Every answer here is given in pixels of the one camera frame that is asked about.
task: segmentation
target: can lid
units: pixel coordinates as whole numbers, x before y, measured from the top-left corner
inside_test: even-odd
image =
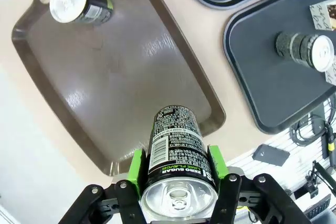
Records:
[[[321,35],[314,41],[311,60],[320,72],[325,72],[331,67],[334,62],[334,46],[327,36]]]
[[[84,10],[87,0],[50,0],[53,18],[61,23],[74,21]]]
[[[216,200],[216,190],[210,184],[197,178],[174,177],[149,186],[141,207],[155,220],[185,220],[210,216]]]

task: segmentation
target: metallic brown baking tray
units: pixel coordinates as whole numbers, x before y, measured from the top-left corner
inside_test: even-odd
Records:
[[[156,112],[192,109],[203,135],[225,112],[162,0],[112,0],[100,26],[61,24],[33,0],[12,41],[36,86],[73,139],[107,175],[127,172],[147,148]]]

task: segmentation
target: can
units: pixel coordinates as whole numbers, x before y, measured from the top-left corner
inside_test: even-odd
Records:
[[[180,105],[154,118],[148,181],[141,198],[155,220],[209,217],[217,200],[215,183],[195,114]]]
[[[327,71],[334,61],[333,43],[324,35],[280,33],[276,38],[278,55],[319,72]]]
[[[95,25],[107,22],[113,11],[111,0],[50,0],[49,8],[52,17],[60,23]]]

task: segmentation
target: barcode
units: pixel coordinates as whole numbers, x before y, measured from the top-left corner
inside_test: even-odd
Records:
[[[152,145],[149,170],[166,161],[168,161],[168,136],[155,141]]]
[[[95,5],[90,5],[90,8],[85,14],[85,18],[93,18],[96,19],[102,11],[101,7],[95,6]]]

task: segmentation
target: white slatted surface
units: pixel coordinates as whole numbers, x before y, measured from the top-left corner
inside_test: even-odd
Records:
[[[326,112],[326,118],[328,118],[330,107],[327,101],[324,103],[324,111]],[[336,132],[335,121],[332,123],[332,127],[334,132]],[[311,122],[301,129],[301,135],[303,137],[312,135]],[[330,166],[329,159],[324,160],[322,158],[320,138],[306,147],[297,146],[291,140],[289,129],[287,129],[274,135],[271,139],[266,141],[265,144],[290,152],[289,158],[282,167],[253,160],[252,155],[256,148],[227,162],[227,166],[240,167],[250,179],[261,173],[268,173],[284,189],[290,189],[291,191],[295,191],[305,184],[305,176],[308,174],[308,171],[312,169],[312,162],[314,160],[319,162],[324,168]]]

